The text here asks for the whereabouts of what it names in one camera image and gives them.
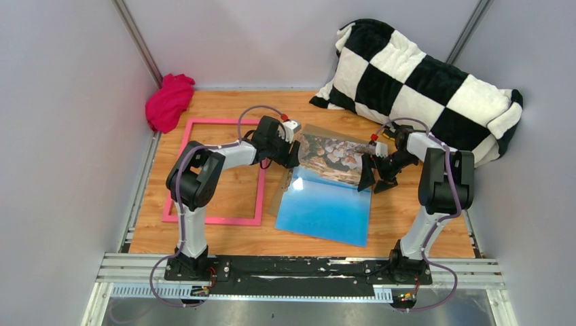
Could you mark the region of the pink picture frame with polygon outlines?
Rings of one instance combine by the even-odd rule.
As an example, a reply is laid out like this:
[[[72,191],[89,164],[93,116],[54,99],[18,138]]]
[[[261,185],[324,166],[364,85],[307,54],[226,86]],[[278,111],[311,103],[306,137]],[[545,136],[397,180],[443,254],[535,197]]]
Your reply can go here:
[[[191,117],[187,120],[187,124],[184,129],[183,138],[180,146],[180,153],[184,150],[187,143],[190,141],[190,135],[192,129],[195,125],[206,124],[206,125],[237,125],[237,119],[232,118],[206,118],[206,117]],[[255,195],[255,212],[251,219],[247,218],[236,218],[236,217],[212,217],[206,216],[205,222],[209,225],[232,225],[232,226],[253,226],[257,227],[262,224],[263,209],[264,209],[264,190],[266,183],[266,170],[263,168],[259,169],[258,179],[257,179],[257,190]],[[166,223],[176,223],[178,222],[178,215],[176,213],[172,214],[172,208],[174,207],[174,201],[171,197],[171,192],[168,191],[166,195],[166,200],[164,203],[164,208],[162,210],[162,222]]]

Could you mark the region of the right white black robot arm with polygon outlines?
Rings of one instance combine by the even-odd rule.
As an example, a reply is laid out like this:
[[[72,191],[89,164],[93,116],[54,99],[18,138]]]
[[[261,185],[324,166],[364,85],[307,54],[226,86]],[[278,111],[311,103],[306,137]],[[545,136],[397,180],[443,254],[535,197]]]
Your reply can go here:
[[[418,214],[405,236],[391,249],[389,259],[367,267],[368,280],[383,278],[391,283],[420,281],[429,270],[429,251],[446,224],[461,216],[473,202],[474,154],[449,147],[428,130],[400,126],[395,134],[396,150],[387,155],[385,145],[373,134],[373,151],[361,156],[359,192],[374,193],[397,186],[397,175],[407,166],[422,163],[418,184]]]

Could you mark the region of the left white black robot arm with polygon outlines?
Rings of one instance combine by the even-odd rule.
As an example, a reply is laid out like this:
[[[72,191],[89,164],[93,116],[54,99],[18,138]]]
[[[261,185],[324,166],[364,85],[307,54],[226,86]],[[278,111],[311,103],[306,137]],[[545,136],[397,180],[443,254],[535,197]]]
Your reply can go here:
[[[211,271],[205,237],[206,206],[223,171],[267,160],[285,168],[298,166],[301,124],[286,116],[262,117],[254,130],[223,145],[190,141],[166,179],[178,214],[179,239],[167,259],[166,279],[201,280]]]

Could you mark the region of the beach landscape photo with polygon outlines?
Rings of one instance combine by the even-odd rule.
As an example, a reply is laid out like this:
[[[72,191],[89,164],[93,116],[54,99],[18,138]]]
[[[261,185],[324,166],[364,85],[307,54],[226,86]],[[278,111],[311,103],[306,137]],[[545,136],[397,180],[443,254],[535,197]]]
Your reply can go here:
[[[275,228],[366,247],[371,191],[358,191],[362,156],[368,144],[304,133],[299,136],[299,165],[282,186]]]

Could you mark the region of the yellow black screwdriver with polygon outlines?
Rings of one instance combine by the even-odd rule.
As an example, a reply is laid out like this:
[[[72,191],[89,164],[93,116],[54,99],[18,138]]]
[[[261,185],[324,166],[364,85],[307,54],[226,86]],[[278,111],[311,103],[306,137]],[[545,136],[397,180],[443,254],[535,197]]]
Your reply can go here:
[[[395,139],[396,133],[393,130],[384,129],[382,135],[390,140]]]

